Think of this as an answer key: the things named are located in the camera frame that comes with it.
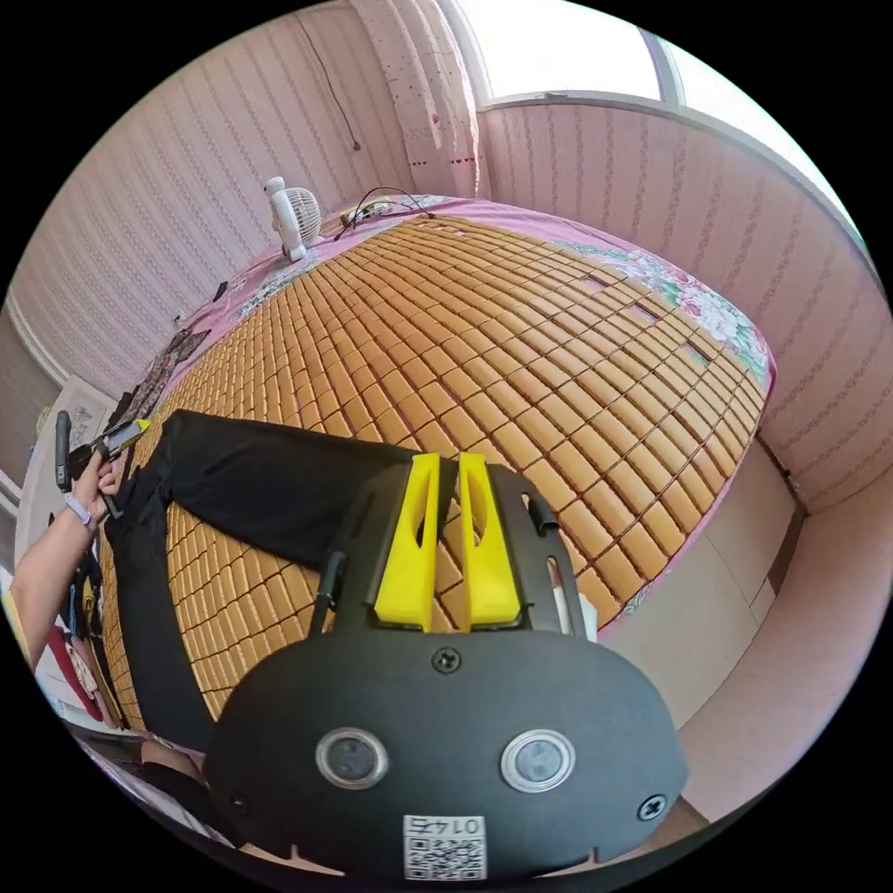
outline white fan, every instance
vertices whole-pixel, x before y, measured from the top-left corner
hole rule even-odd
[[[263,191],[273,206],[273,228],[282,239],[282,253],[289,260],[301,260],[319,235],[321,217],[316,197],[308,189],[286,189],[281,177],[267,180]]]

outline curtain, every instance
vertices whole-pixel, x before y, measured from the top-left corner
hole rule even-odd
[[[471,81],[436,0],[350,2],[387,78],[416,192],[488,196]]]

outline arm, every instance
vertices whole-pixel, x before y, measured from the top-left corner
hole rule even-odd
[[[95,453],[74,484],[75,499],[93,516],[88,529],[67,506],[47,532],[25,553],[9,587],[25,637],[28,659],[36,666],[47,646],[50,630],[80,564],[93,540],[95,525],[106,514],[102,494],[117,491],[112,466]]]

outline window frame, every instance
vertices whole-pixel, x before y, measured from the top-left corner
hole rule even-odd
[[[457,0],[435,0],[453,32],[460,52],[465,59],[472,93],[478,114],[495,112],[500,109],[520,108],[529,105],[592,105],[630,112],[645,112],[671,118],[690,127],[705,130],[720,139],[735,143],[747,151],[756,154],[760,160],[775,167],[784,177],[813,199],[843,229],[861,256],[866,260],[875,279],[880,278],[872,257],[864,241],[853,224],[840,212],[834,202],[828,198],[812,180],[797,167],[770,149],[756,137],[744,130],[727,124],[720,118],[699,112],[686,106],[685,87],[670,52],[659,37],[644,28],[639,33],[645,40],[646,47],[654,65],[658,79],[660,100],[633,96],[625,93],[609,93],[594,90],[563,90],[560,92],[521,93],[513,96],[494,96],[486,63],[481,47],[477,43],[474,31]]]

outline cable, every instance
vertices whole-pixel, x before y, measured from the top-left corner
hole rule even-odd
[[[353,140],[353,150],[355,152],[359,152],[363,147],[360,145],[359,140],[353,135],[353,130],[351,129],[351,122],[347,120],[347,114],[344,112],[341,103],[338,100],[338,96],[335,93],[335,88],[332,86],[332,79],[328,76],[328,70],[326,69],[326,65],[323,63],[320,58],[319,53],[316,51],[316,46],[313,43],[310,35],[307,33],[307,29],[304,27],[304,23],[300,20],[300,16],[296,16],[298,19],[298,25],[300,25],[300,29],[304,32],[304,37],[307,38],[307,43],[310,44],[310,49],[313,51],[313,54],[316,56],[316,61],[319,62],[319,67],[323,70],[323,74],[326,76],[326,82],[328,83],[329,92],[332,94],[332,99],[335,101],[335,104],[338,106],[339,112],[341,112],[341,117],[344,119],[344,124],[347,127],[347,132],[351,135],[351,139]]]
[[[360,208],[363,206],[363,203],[368,199],[368,197],[374,192],[377,192],[379,189],[386,189],[389,193],[403,193],[403,195],[405,195],[411,202],[415,204],[415,206],[419,209],[419,211],[421,211],[422,214],[428,215],[428,220],[434,219],[434,214],[431,211],[423,208],[419,204],[419,199],[416,198],[415,195],[408,193],[405,189],[401,189],[399,186],[374,186],[359,200],[359,202],[357,202],[356,208],[353,210],[353,214],[351,215],[350,219],[341,227],[340,233],[338,233],[338,235],[336,235],[335,238],[332,239],[333,242],[337,242],[344,235],[345,231],[351,224],[353,224],[353,230],[356,231],[357,215],[360,213]],[[402,202],[394,202],[394,204],[403,205]]]

